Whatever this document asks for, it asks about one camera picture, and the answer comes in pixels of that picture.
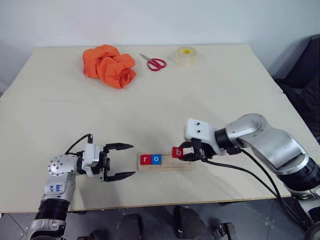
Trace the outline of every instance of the tape roll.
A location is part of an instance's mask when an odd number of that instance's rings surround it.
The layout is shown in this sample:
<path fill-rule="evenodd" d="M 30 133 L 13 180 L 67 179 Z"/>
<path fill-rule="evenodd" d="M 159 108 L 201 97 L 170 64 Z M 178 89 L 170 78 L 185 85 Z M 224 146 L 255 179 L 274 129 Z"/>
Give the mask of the tape roll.
<path fill-rule="evenodd" d="M 191 46 L 181 46 L 176 51 L 175 62 L 178 66 L 185 67 L 195 63 L 197 50 Z"/>

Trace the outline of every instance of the floor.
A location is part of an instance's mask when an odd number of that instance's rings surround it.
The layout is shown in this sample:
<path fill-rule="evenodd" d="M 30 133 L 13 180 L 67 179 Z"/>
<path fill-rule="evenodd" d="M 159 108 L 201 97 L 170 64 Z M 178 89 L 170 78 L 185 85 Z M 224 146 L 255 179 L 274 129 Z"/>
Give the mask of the floor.
<path fill-rule="evenodd" d="M 303 232 L 289 219 L 275 199 L 218 203 L 189 204 L 208 227 L 232 222 L 238 240 L 302 240 Z M 119 208 L 68 213 L 64 238 L 76 240 L 99 229 L 113 239 L 117 223 L 122 216 L 139 214 L 143 221 L 143 240 L 177 239 L 173 229 L 174 205 Z M 23 240 L 35 213 L 6 213 L 0 219 L 0 235 L 4 240 Z"/>

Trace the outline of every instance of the table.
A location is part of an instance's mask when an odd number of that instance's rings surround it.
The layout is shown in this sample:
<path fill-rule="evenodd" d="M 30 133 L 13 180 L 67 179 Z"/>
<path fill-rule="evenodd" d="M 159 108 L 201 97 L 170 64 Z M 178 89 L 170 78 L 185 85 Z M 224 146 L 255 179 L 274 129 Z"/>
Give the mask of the table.
<path fill-rule="evenodd" d="M 136 60 L 137 76 L 125 89 L 83 75 L 87 47 L 35 49 L 0 98 L 0 212 L 36 212 L 48 162 L 86 133 L 93 134 L 96 145 L 134 145 L 110 153 L 112 174 L 136 170 L 140 153 L 170 152 L 184 140 L 189 117 L 220 129 L 244 114 L 259 113 L 320 162 L 319 145 L 248 44 L 193 47 L 198 56 L 189 67 L 174 63 L 178 46 L 119 47 Z M 164 59 L 167 67 L 150 71 L 139 53 Z M 242 154 L 213 160 L 247 168 L 267 181 Z M 81 175 L 76 186 L 70 205 L 75 211 L 272 197 L 246 173 L 202 162 L 191 171 L 137 172 L 110 183 Z"/>

